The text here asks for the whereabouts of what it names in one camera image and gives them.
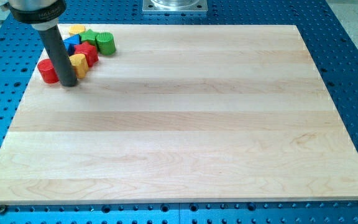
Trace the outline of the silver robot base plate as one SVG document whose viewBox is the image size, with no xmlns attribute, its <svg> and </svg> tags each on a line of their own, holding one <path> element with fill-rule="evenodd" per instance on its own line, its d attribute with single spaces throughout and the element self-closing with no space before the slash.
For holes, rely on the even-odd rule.
<svg viewBox="0 0 358 224">
<path fill-rule="evenodd" d="M 143 0 L 143 12 L 206 12 L 207 0 Z"/>
</svg>

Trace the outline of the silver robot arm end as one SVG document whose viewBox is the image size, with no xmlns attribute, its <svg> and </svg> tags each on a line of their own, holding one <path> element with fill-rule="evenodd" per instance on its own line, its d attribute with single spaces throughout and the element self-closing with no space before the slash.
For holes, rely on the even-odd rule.
<svg viewBox="0 0 358 224">
<path fill-rule="evenodd" d="M 15 20 L 45 31 L 58 24 L 67 4 L 65 0 L 1 0 L 0 8 L 9 10 Z"/>
</svg>

